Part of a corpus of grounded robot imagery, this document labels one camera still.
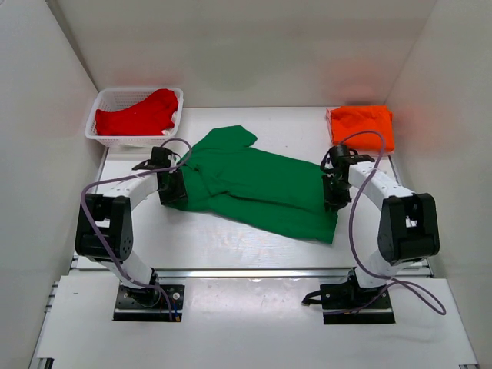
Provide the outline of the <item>green t shirt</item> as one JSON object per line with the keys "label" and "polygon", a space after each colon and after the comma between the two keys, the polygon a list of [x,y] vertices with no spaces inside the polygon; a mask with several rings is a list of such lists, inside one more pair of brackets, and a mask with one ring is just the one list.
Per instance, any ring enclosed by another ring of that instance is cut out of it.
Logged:
{"label": "green t shirt", "polygon": [[181,167],[187,197],[171,208],[331,244],[337,213],[324,208],[318,165],[256,149],[256,141],[240,125],[209,131]]}

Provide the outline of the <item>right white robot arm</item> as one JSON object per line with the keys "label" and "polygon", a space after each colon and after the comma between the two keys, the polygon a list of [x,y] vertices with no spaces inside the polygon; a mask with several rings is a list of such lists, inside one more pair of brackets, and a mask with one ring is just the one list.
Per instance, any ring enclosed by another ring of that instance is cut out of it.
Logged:
{"label": "right white robot arm", "polygon": [[377,250],[366,261],[355,258],[344,285],[342,299],[351,309],[369,305],[400,270],[440,250],[434,198],[401,186],[378,164],[344,144],[331,147],[320,164],[325,211],[355,208],[365,196],[380,212]]}

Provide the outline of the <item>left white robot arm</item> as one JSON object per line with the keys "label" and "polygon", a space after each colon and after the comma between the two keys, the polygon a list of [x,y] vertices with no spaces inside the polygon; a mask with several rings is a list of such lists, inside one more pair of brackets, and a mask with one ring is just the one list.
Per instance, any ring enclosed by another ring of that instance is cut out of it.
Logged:
{"label": "left white robot arm", "polygon": [[153,147],[149,159],[135,165],[131,174],[116,181],[104,194],[81,196],[75,236],[78,255],[112,271],[125,293],[143,308],[166,299],[154,268],[133,252],[132,211],[151,194],[162,205],[186,204],[188,194],[180,169],[182,161],[171,149]]}

